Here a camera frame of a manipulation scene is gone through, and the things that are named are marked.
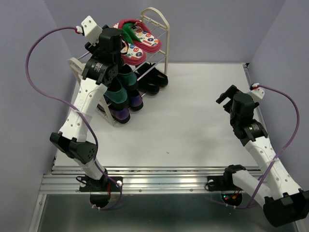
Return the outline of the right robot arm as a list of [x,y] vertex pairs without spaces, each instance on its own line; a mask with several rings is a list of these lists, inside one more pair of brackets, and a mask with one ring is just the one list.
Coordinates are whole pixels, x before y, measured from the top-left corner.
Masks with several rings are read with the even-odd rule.
[[254,119],[254,110],[265,94],[265,87],[253,84],[244,93],[230,86],[216,100],[226,98],[223,106],[230,115],[234,135],[251,154],[263,175],[253,177],[242,165],[230,165],[222,176],[208,178],[210,191],[243,190],[263,209],[264,215],[274,227],[305,219],[309,213],[309,192],[304,191],[290,176],[275,152],[263,125]]

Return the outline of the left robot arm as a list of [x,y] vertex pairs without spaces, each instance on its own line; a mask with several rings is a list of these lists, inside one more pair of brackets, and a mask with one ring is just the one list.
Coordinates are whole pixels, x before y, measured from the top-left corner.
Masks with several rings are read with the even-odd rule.
[[76,58],[69,59],[80,88],[64,125],[59,132],[51,134],[50,141],[84,170],[81,184],[103,190],[107,186],[107,171],[97,161],[98,144],[87,141],[87,132],[91,130],[89,123],[97,105],[123,64],[122,32],[97,25],[84,25],[83,32],[89,40],[86,46],[93,46],[93,55],[86,64]]

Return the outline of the purple loafer one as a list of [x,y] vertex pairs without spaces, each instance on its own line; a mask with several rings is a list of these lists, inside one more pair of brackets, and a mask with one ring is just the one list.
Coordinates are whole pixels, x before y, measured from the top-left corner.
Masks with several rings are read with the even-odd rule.
[[131,110],[139,111],[143,108],[143,99],[138,90],[128,91],[127,95]]
[[126,124],[130,120],[129,109],[127,107],[116,108],[107,97],[104,97],[104,100],[97,105],[97,109],[110,122]]

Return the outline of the pink sandal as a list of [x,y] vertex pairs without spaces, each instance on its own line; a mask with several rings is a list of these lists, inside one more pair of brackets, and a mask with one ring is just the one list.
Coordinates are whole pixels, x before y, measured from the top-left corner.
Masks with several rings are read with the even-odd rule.
[[147,53],[156,53],[162,47],[161,41],[140,20],[123,19],[119,22],[118,28],[129,35],[134,45]]
[[122,45],[121,57],[125,64],[137,66],[146,60],[146,53],[134,45],[129,34],[122,29]]

